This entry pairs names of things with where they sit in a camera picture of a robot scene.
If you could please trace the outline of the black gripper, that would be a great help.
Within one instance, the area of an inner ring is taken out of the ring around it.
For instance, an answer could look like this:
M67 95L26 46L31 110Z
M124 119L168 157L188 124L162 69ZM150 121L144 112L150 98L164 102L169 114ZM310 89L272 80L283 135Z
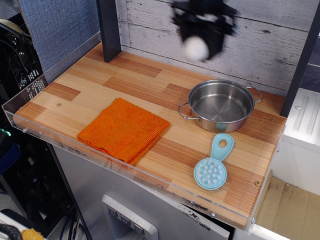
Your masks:
M191 37L204 40L210 60L223 48L226 35L232 35L236 27L238 10L224 0L182 0L171 4L172 21L179 28L183 41Z

